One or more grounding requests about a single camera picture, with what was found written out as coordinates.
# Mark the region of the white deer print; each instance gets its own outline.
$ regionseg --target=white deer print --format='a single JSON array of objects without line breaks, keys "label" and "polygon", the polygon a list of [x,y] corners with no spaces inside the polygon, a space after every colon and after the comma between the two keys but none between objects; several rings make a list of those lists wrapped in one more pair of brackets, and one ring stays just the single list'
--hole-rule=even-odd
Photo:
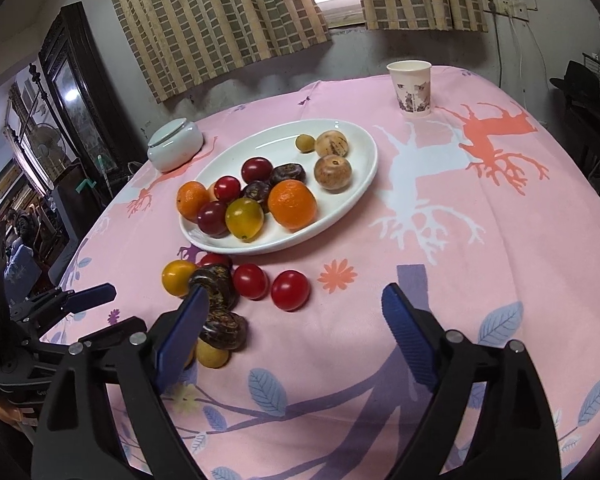
[{"label": "white deer print", "polygon": [[[393,189],[377,192],[384,204],[392,209],[395,215],[379,218],[370,227],[382,224],[380,238],[385,238],[391,229],[390,239],[395,239],[401,250],[404,250],[404,235],[413,231],[418,244],[427,255],[427,260],[435,265],[434,254],[444,249],[448,243],[446,240],[439,238],[440,234],[447,236],[448,230],[435,219],[434,213],[436,211],[448,213],[464,221],[471,231],[469,244],[475,241],[484,243],[480,237],[480,232],[484,232],[484,229],[467,215],[456,211],[452,207],[429,205],[429,200],[418,199],[418,188],[416,186],[418,177],[435,175],[443,173],[443,171],[464,170],[467,164],[473,161],[472,157],[459,146],[459,143],[464,140],[460,128],[454,128],[450,124],[439,121],[427,122],[442,124],[444,127],[449,128],[453,133],[451,142],[418,148],[413,123],[407,123],[411,134],[405,144],[392,136],[382,126],[374,126],[384,132],[389,142],[398,150],[398,154],[395,156],[389,170],[389,180]],[[425,223],[421,228],[417,227],[414,222],[414,217],[419,214],[423,215],[425,219]]]}]

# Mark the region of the metal screw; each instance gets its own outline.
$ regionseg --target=metal screw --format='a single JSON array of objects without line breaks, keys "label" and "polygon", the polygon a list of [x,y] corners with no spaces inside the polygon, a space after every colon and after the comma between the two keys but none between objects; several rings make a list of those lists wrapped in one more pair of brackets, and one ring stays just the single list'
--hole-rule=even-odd
[{"label": "metal screw", "polygon": [[82,343],[74,343],[69,346],[69,354],[71,355],[78,355],[80,352],[82,352],[82,350],[84,350]]},{"label": "metal screw", "polygon": [[525,351],[525,345],[522,341],[518,341],[517,339],[512,339],[509,341],[509,348],[511,348],[516,354]]},{"label": "metal screw", "polygon": [[464,340],[464,336],[458,330],[449,330],[446,332],[445,337],[450,343],[461,343]]},{"label": "metal screw", "polygon": [[146,341],[146,334],[144,332],[136,332],[135,334],[132,334],[131,336],[129,336],[129,342],[133,346],[141,345],[145,341]]}]

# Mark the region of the paper cup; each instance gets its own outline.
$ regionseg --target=paper cup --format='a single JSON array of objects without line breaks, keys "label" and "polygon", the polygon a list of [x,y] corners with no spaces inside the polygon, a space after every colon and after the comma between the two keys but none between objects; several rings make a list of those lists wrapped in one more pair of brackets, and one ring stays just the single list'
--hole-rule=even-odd
[{"label": "paper cup", "polygon": [[396,61],[387,66],[394,82],[398,106],[410,118],[431,113],[431,63]]}]

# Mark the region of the oval plate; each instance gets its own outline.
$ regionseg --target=oval plate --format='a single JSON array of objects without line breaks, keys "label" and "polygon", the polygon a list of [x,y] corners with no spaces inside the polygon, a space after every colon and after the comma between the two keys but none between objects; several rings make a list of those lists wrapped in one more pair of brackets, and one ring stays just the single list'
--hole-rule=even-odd
[{"label": "oval plate", "polygon": [[[353,170],[352,179],[349,186],[338,193],[321,188],[315,181],[317,153],[300,153],[296,148],[298,135],[309,134],[317,138],[327,130],[341,130],[349,141],[347,160]],[[267,214],[258,236],[243,242],[231,235],[223,238],[207,236],[196,224],[180,217],[180,228],[185,237],[201,250],[219,254],[265,254],[304,242],[340,220],[360,200],[378,170],[378,147],[366,130],[345,121],[308,119],[274,126],[234,144],[211,161],[196,180],[208,187],[222,176],[233,175],[244,186],[240,169],[253,156],[268,158],[274,167],[291,162],[301,164],[306,171],[307,187],[318,203],[317,218],[307,227],[291,232]]]}]

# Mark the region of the dark wooden cabinet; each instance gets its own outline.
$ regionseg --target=dark wooden cabinet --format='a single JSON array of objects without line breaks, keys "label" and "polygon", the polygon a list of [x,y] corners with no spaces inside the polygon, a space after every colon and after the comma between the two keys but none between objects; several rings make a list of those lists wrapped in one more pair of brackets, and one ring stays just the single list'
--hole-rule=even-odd
[{"label": "dark wooden cabinet", "polygon": [[128,163],[146,161],[96,49],[81,2],[60,9],[40,50],[40,63],[76,155],[100,191],[115,194],[129,176]]}]

